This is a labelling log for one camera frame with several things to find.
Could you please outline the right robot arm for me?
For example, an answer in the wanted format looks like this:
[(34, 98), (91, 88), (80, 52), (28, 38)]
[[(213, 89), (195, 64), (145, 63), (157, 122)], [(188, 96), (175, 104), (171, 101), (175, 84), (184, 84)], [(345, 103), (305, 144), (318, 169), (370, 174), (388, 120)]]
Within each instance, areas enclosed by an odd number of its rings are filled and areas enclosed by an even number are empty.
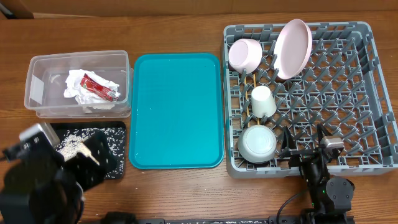
[(305, 208), (288, 223), (354, 223), (346, 215), (351, 210), (355, 185), (352, 181), (331, 176), (327, 164), (337, 159), (344, 149), (343, 140), (317, 125), (318, 146), (311, 150), (296, 150), (295, 140), (287, 127), (283, 128), (280, 158), (289, 158), (290, 168), (298, 167), (307, 188), (289, 198), (279, 208), (275, 221), (282, 223), (284, 207), (302, 194), (309, 193), (312, 208)]

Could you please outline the white napkin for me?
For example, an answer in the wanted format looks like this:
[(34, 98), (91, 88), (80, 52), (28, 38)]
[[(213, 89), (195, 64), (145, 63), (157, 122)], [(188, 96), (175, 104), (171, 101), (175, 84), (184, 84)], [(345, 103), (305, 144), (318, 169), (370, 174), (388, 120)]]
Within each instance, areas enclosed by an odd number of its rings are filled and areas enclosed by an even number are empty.
[(67, 84), (66, 89), (63, 92), (63, 96), (65, 98), (74, 98), (79, 105), (82, 104), (98, 104), (98, 103), (108, 103), (104, 106), (93, 106), (94, 109), (100, 110), (110, 110), (114, 107), (114, 104), (109, 104), (109, 100), (105, 100), (101, 98), (96, 93), (93, 93), (86, 88), (83, 88), (80, 85), (84, 75), (88, 75), (93, 81), (100, 84), (101, 86), (105, 86), (116, 92), (116, 96), (120, 96), (120, 92), (118, 92), (119, 84), (104, 79), (97, 75), (93, 71), (76, 69), (70, 70), (65, 83)]

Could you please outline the large pink plate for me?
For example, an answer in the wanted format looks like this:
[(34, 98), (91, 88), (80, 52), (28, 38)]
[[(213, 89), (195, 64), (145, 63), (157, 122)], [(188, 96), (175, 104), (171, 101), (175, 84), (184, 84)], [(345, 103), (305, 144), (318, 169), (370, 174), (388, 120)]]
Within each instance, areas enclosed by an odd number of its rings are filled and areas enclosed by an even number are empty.
[(274, 68), (277, 76), (288, 80), (297, 76), (306, 66), (312, 50), (312, 33), (300, 19), (288, 22), (281, 30), (274, 48)]

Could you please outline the white rice pile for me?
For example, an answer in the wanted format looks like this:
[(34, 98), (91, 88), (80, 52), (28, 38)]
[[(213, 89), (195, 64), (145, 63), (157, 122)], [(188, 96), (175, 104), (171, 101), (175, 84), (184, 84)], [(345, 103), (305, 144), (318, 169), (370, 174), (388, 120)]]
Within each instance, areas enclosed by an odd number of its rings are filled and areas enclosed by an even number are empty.
[(107, 179), (121, 179), (124, 175), (124, 158), (126, 148), (126, 128), (83, 128), (83, 129), (59, 129), (56, 130), (60, 138), (60, 144), (56, 151), (70, 159), (76, 154), (75, 147), (79, 142), (88, 139), (95, 132), (102, 131), (106, 135), (109, 147), (116, 159), (115, 170), (108, 172)]

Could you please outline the grey bowl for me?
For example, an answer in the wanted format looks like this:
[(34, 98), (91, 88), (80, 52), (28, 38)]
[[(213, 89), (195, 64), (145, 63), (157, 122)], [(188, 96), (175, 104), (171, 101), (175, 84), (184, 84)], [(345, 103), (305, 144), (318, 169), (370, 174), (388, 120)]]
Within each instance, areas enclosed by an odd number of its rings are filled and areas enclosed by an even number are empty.
[(245, 160), (261, 164), (271, 160), (276, 152), (276, 136), (270, 128), (254, 125), (246, 128), (238, 137), (238, 150)]

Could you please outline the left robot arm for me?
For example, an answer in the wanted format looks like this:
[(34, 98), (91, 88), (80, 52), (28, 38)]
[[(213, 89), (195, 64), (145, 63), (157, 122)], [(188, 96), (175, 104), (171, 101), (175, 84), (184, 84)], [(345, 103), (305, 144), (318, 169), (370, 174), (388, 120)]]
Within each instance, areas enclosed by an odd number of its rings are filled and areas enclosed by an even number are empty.
[(5, 223), (78, 223), (85, 191), (101, 184), (116, 167), (106, 135), (96, 132), (65, 160), (44, 133), (6, 149), (20, 154), (4, 177), (1, 215)]

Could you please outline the wooden chopstick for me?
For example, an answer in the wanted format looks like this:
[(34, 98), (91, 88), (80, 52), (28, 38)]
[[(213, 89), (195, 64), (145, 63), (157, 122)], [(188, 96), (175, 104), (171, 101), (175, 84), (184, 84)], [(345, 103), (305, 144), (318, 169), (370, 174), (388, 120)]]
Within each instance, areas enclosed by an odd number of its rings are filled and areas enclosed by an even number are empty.
[(248, 87), (247, 87), (247, 80), (246, 80), (246, 77), (244, 77), (244, 88), (246, 88), (245, 89), (245, 91), (244, 91), (244, 93), (245, 93), (245, 104), (246, 104), (246, 120), (245, 120), (245, 122), (244, 122), (244, 127), (250, 127), (250, 120), (251, 120), (251, 116), (250, 116), (250, 114), (249, 114), (249, 104), (250, 104), (250, 101), (248, 100)]
[(254, 100), (254, 97), (253, 97), (253, 92), (254, 92), (254, 89), (256, 88), (256, 74), (255, 73), (253, 73), (252, 74), (252, 80), (253, 80), (253, 90), (252, 90), (252, 93), (251, 93), (251, 99), (252, 99), (252, 102), (251, 102), (251, 104), (252, 104), (252, 113), (253, 113), (253, 115), (256, 117), (256, 123), (257, 123), (257, 125), (260, 125), (260, 120), (259, 120), (259, 118), (257, 117), (257, 115), (255, 115), (254, 114), (254, 103), (253, 103), (253, 100)]

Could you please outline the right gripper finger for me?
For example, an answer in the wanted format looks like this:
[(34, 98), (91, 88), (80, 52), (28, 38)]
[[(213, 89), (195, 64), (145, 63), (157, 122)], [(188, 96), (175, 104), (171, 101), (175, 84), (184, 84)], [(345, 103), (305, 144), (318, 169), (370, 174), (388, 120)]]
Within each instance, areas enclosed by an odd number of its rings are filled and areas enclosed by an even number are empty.
[(325, 136), (332, 136), (332, 133), (329, 132), (324, 125), (321, 123), (317, 124), (317, 137), (318, 139), (323, 139)]
[(288, 127), (283, 127), (282, 144), (279, 152), (280, 156), (290, 156), (290, 151), (295, 149), (295, 141)]

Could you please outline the small pink saucer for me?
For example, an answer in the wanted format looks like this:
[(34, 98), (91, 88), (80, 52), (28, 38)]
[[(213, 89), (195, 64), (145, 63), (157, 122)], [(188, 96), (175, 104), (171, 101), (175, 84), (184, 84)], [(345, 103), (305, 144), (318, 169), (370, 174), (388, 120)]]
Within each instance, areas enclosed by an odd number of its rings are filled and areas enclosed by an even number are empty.
[(253, 39), (239, 39), (233, 43), (228, 52), (229, 64), (238, 73), (252, 73), (262, 59), (262, 47)]

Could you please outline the red ketchup packet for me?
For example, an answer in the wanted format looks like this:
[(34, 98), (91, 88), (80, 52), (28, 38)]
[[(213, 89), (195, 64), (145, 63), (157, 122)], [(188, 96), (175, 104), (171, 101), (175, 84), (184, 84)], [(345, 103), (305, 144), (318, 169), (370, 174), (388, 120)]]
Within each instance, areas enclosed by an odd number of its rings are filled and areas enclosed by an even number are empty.
[(108, 87), (102, 86), (95, 82), (87, 74), (84, 74), (80, 85), (91, 93), (98, 95), (100, 98), (108, 101), (116, 101), (118, 96), (116, 92)]

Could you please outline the pale green cup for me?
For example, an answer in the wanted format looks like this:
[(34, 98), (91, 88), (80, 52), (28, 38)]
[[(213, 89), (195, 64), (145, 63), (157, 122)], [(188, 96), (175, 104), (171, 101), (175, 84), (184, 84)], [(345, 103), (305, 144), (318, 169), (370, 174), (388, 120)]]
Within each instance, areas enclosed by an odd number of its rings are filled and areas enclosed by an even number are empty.
[(276, 103), (267, 86), (257, 86), (251, 92), (252, 113), (257, 118), (271, 117), (276, 112)]

